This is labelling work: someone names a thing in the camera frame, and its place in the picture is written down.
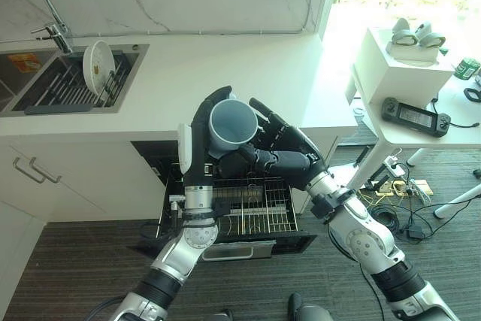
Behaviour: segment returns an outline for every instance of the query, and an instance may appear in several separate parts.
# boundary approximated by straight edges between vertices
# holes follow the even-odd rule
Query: white plate
[[[87,47],[83,54],[83,77],[90,92],[101,95],[101,100],[107,99],[107,92],[103,92],[109,74],[115,71],[115,61],[112,50],[104,41],[96,41]]]

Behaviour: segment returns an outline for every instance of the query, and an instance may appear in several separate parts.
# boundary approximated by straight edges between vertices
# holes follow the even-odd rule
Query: power adapter
[[[408,238],[412,238],[413,240],[423,240],[425,238],[424,232],[422,231],[421,226],[411,225],[406,230],[406,234]]]

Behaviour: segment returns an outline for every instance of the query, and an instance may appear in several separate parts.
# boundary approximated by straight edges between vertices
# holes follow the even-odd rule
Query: kitchen sink
[[[55,52],[9,100],[0,117],[115,113],[119,110],[148,47],[148,44],[110,46],[115,71],[110,73],[99,94],[91,92],[83,78],[82,61],[86,47],[75,47],[74,52],[68,55]]]
[[[56,49],[0,53],[0,112],[38,73]]]

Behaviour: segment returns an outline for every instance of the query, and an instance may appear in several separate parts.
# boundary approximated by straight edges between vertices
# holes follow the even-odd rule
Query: floor
[[[351,162],[361,150],[339,147],[331,165]],[[410,154],[404,152],[401,158]],[[480,160],[479,150],[433,151],[411,174],[428,180],[433,202],[443,203],[479,184],[471,172],[481,166]],[[420,201],[413,206],[420,207]],[[433,226],[440,225],[431,211],[420,213]],[[418,245],[398,242],[463,321],[481,319],[480,214],[481,200],[476,200],[432,239]],[[400,218],[405,220],[406,215],[400,213]],[[4,321],[78,321],[100,301],[128,292],[150,264],[127,248],[137,242],[141,223],[47,225]],[[285,320],[287,298],[297,291],[306,301],[328,308],[337,321],[381,320],[358,265],[330,244],[326,227],[309,212],[298,218],[298,224],[318,235],[304,253],[201,263],[171,305],[169,319],[201,320],[229,307],[238,320]],[[384,311],[386,320],[395,319],[385,305]],[[107,314],[98,320],[108,319]]]

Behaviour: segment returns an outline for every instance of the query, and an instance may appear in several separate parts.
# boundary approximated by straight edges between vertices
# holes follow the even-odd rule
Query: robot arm
[[[110,317],[110,321],[161,321],[200,255],[217,238],[212,198],[212,165],[207,162],[208,120],[212,107],[228,98],[231,87],[218,89],[198,108],[190,126],[179,128],[180,168],[185,208],[179,235],[167,243],[150,271]]]
[[[242,146],[220,160],[221,173],[243,159],[256,170],[282,175],[291,186],[307,191],[314,203],[311,211],[371,274],[398,319],[459,321],[396,247],[391,232],[371,217],[355,191],[335,183],[309,138],[259,101],[251,99],[250,105],[260,112],[262,129],[251,146]]]

